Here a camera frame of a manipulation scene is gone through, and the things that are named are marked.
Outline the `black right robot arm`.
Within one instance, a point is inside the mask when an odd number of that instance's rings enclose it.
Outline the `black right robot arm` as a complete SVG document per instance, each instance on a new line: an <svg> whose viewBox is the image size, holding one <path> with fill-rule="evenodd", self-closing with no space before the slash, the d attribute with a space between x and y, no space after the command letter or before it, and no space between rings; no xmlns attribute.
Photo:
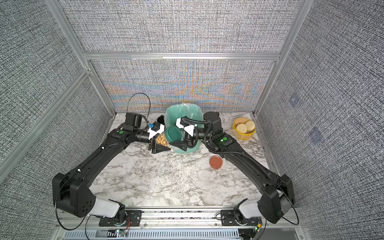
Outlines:
<svg viewBox="0 0 384 240"><path fill-rule="evenodd" d="M231 135L224 132L218 112L205 113L202 121L180 117L173 125L183 130L185 135L181 141L172 141L172 146L186 151L201 141L211 153L228 160L257 187L262 195L255 203L258 210L252 211L252 201L244 200L235 208L238 221L263 216L275 224L294 208L292 180L287 175L279 176L270 171L251 157Z"/></svg>

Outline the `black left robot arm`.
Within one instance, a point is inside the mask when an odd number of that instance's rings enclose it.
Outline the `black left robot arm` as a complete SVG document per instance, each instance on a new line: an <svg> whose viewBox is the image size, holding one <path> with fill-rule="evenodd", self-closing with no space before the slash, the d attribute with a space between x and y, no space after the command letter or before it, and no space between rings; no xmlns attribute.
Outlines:
<svg viewBox="0 0 384 240"><path fill-rule="evenodd" d="M79 218L87 215L109 218L120 224L126 220L127 214L122 203L96 197L90 186L108 163L131 143L148 144L153 154L169 151L168 147L156 142L157 136L165 131L165 125L154 122L141 128L144 118L141 114L126 113L125 122L111 130L88 158L67 174L57 174L53 178L53 203L56 210Z"/></svg>

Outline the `green-lidded peanut jar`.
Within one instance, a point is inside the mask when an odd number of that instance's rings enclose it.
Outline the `green-lidded peanut jar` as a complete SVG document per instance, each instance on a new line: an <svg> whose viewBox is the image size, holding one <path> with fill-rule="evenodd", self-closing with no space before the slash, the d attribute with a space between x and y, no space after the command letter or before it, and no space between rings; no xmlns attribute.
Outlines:
<svg viewBox="0 0 384 240"><path fill-rule="evenodd" d="M169 142L167 141L167 139L165 137L165 133L157 135L156 143L159 144L159 145L162 145L164 147L169 147L170 146Z"/></svg>

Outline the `green jar lid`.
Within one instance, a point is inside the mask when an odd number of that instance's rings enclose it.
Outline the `green jar lid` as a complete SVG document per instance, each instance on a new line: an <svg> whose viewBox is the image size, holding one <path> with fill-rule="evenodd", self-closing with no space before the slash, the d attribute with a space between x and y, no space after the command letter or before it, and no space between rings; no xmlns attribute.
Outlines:
<svg viewBox="0 0 384 240"><path fill-rule="evenodd" d="M165 129L165 137L169 143L180 142L183 140L182 130L176 126L170 126Z"/></svg>

